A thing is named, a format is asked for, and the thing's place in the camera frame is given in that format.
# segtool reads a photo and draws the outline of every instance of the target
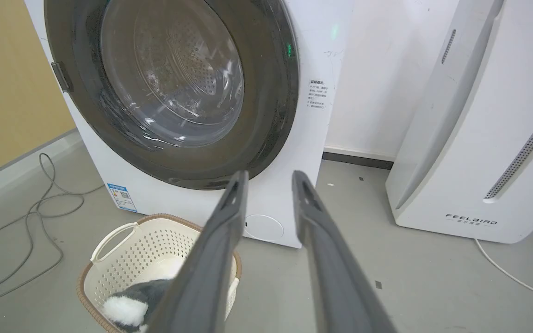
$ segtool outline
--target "floor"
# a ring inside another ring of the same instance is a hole
[[[83,147],[55,163],[58,183],[70,190],[102,184]],[[533,293],[491,266],[474,242],[394,224],[385,198],[387,175],[382,169],[325,160],[316,188],[370,283],[381,283],[376,291],[398,331],[533,332]],[[2,194],[0,226],[25,213],[47,184],[35,173]],[[59,213],[76,203],[64,197],[45,204],[43,211]],[[47,219],[46,228],[65,257],[52,271],[0,299],[0,332],[102,333],[76,297],[76,280],[102,237],[140,217],[116,209],[100,190],[88,194],[75,213]],[[28,250],[23,228],[18,223],[0,233],[0,278]],[[30,220],[30,228],[36,233],[33,257],[0,292],[57,258],[36,219]],[[533,285],[533,234],[518,244],[485,247],[503,267]],[[243,275],[226,332],[315,332],[305,251],[247,239],[238,251]]]

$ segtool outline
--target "gray cable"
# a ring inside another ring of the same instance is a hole
[[[53,175],[52,176],[49,175],[49,173],[44,168],[42,156],[45,156],[47,158],[47,160],[49,160],[51,166],[53,167]],[[40,169],[43,171],[44,175],[46,175],[46,177],[50,181],[49,187],[44,192],[44,194],[40,197],[40,199],[37,202],[35,202],[32,206],[30,206],[30,209],[28,209],[28,212],[25,215],[22,215],[21,217],[18,217],[17,219],[13,220],[12,222],[9,222],[8,224],[0,227],[0,230],[2,230],[2,229],[7,228],[8,226],[11,226],[12,224],[16,223],[17,221],[21,221],[22,219],[24,219],[24,226],[26,228],[26,234],[28,235],[28,240],[30,241],[30,249],[28,250],[28,254],[25,256],[25,258],[22,260],[22,262],[11,273],[9,273],[5,278],[0,280],[0,284],[2,284],[3,282],[6,282],[7,280],[9,280],[9,278],[11,278],[18,270],[20,270],[20,268],[22,268],[24,266],[26,261],[28,261],[30,255],[32,255],[32,250],[34,249],[34,240],[32,240],[32,234],[30,234],[30,230],[28,229],[28,217],[30,217],[30,215],[32,215],[32,214],[36,215],[38,217],[38,219],[40,220],[40,225],[42,226],[42,229],[44,231],[44,235],[49,240],[49,242],[55,247],[55,249],[57,249],[57,252],[59,253],[59,259],[57,259],[57,261],[54,264],[52,264],[49,268],[46,268],[46,270],[40,272],[39,274],[33,276],[32,278],[29,278],[25,282],[20,283],[19,285],[15,286],[14,288],[12,288],[12,289],[4,292],[4,293],[1,293],[0,297],[8,295],[12,291],[15,291],[16,289],[24,286],[25,284],[31,282],[32,280],[42,276],[43,274],[45,274],[46,272],[50,271],[55,266],[57,266],[57,264],[59,264],[61,262],[61,260],[63,259],[63,257],[64,257],[63,250],[55,243],[55,241],[52,240],[51,236],[49,235],[49,233],[47,232],[46,228],[44,227],[43,219],[44,218],[61,217],[61,216],[65,216],[65,215],[69,215],[69,214],[73,213],[74,211],[80,209],[81,206],[83,205],[83,203],[85,202],[85,198],[83,197],[85,194],[89,194],[91,192],[94,192],[94,191],[99,190],[100,188],[104,187],[104,185],[100,185],[99,187],[97,187],[97,188],[95,188],[93,190],[87,191],[87,192],[71,192],[71,191],[65,190],[65,188],[62,188],[61,186],[59,186],[59,184],[57,184],[55,182],[56,169],[55,169],[55,165],[53,164],[53,160],[51,160],[51,158],[47,154],[39,154],[38,163],[40,164]],[[63,193],[55,194],[53,196],[47,196],[47,194],[50,192],[50,190],[53,188],[53,186],[55,186],[56,188],[59,188],[59,190],[61,190]],[[45,215],[45,214],[40,212],[40,206],[41,206],[42,203],[44,203],[44,202],[46,202],[46,201],[48,201],[48,200],[50,200],[52,198],[63,197],[63,196],[77,196],[78,198],[81,199],[81,202],[76,208],[74,208],[74,209],[72,209],[70,211],[66,211],[65,213],[57,214],[57,215]]]

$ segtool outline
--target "front-loading washing machine door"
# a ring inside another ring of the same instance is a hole
[[[214,190],[283,147],[299,69],[281,0],[47,0],[45,18],[83,118],[143,172]]]

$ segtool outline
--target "power cord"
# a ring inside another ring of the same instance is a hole
[[[503,272],[503,274],[505,274],[506,276],[510,277],[512,280],[514,280],[515,282],[521,284],[523,287],[526,287],[527,289],[530,289],[531,291],[533,291],[533,288],[528,286],[527,284],[521,282],[520,280],[518,280],[515,276],[512,276],[509,272],[507,272],[506,270],[504,270],[503,268],[501,268],[501,266],[499,266],[497,263],[495,263],[495,261],[493,259],[491,259],[491,257],[489,257],[489,255],[484,251],[482,245],[480,245],[480,242],[478,242],[478,240],[474,240],[474,242],[476,242],[476,245],[478,245],[478,248],[480,249],[480,251],[483,253],[484,257],[491,263],[493,264],[493,266],[497,267],[498,270],[500,270],[501,272]]]
[[[47,160],[49,160],[49,163],[51,164],[51,166],[53,168],[53,175],[52,176],[49,175],[49,173],[44,168],[43,156],[46,157]],[[64,257],[63,250],[55,243],[55,241],[52,240],[51,236],[49,235],[49,233],[47,232],[46,228],[44,227],[43,219],[45,219],[45,218],[50,219],[50,218],[53,218],[53,217],[61,217],[61,216],[65,216],[65,215],[69,215],[69,214],[73,213],[74,211],[80,209],[81,206],[83,205],[83,203],[85,202],[85,198],[84,198],[85,194],[89,194],[91,192],[94,192],[94,191],[99,190],[100,188],[104,187],[104,185],[101,185],[101,186],[99,186],[99,187],[97,187],[97,188],[95,188],[93,190],[86,191],[86,192],[71,192],[71,191],[65,190],[65,188],[62,188],[61,186],[59,186],[59,184],[57,184],[55,182],[56,169],[55,169],[55,165],[53,164],[53,160],[51,160],[51,158],[47,154],[39,154],[38,163],[40,164],[40,169],[43,171],[44,175],[46,175],[46,177],[50,181],[49,187],[44,192],[44,194],[40,197],[40,199],[38,201],[36,201],[32,206],[30,206],[30,209],[28,209],[28,212],[25,215],[22,215],[21,217],[18,217],[17,219],[13,220],[12,222],[9,222],[6,225],[0,227],[0,230],[3,230],[5,228],[7,228],[8,226],[11,226],[14,223],[16,223],[18,221],[21,221],[23,219],[24,220],[24,226],[26,228],[26,234],[28,235],[28,240],[30,241],[30,249],[28,250],[28,254],[25,256],[25,258],[22,260],[22,262],[11,273],[9,273],[5,278],[0,280],[0,284],[2,284],[3,282],[6,282],[7,280],[9,280],[9,278],[11,278],[18,270],[20,270],[21,267],[24,266],[26,261],[28,261],[28,258],[30,257],[30,255],[32,255],[32,250],[34,249],[34,240],[32,240],[32,234],[30,234],[30,230],[28,229],[28,218],[30,217],[30,215],[36,215],[38,217],[38,219],[40,220],[40,225],[42,226],[42,230],[44,231],[44,234],[45,234],[46,238],[49,240],[49,243],[51,243],[55,247],[57,252],[59,253],[59,259],[57,259],[57,261],[54,264],[52,264],[50,267],[46,268],[46,270],[40,272],[39,274],[33,276],[32,278],[29,278],[28,280],[20,283],[19,285],[13,287],[12,289],[9,289],[8,291],[5,291],[4,293],[1,293],[0,294],[0,298],[5,296],[5,295],[8,295],[12,291],[15,291],[16,289],[26,285],[27,283],[31,282],[32,280],[42,276],[46,272],[48,272],[51,269],[55,268],[55,266],[57,266],[57,264],[59,264],[61,262],[61,260],[63,259],[63,257]],[[55,195],[52,195],[52,196],[47,196],[49,194],[50,190],[53,188],[53,186],[55,186],[56,188],[59,188],[59,190],[61,190],[62,193],[55,194]],[[57,214],[57,215],[45,215],[45,214],[40,212],[40,206],[44,202],[46,202],[46,201],[48,201],[48,200],[50,200],[52,198],[63,197],[63,196],[76,196],[76,197],[81,199],[81,202],[76,208],[74,208],[74,209],[72,209],[70,211],[66,211],[65,213]]]

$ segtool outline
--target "white washing machine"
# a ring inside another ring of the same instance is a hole
[[[300,248],[353,0],[25,0],[118,208],[203,225],[250,173],[245,236]]]

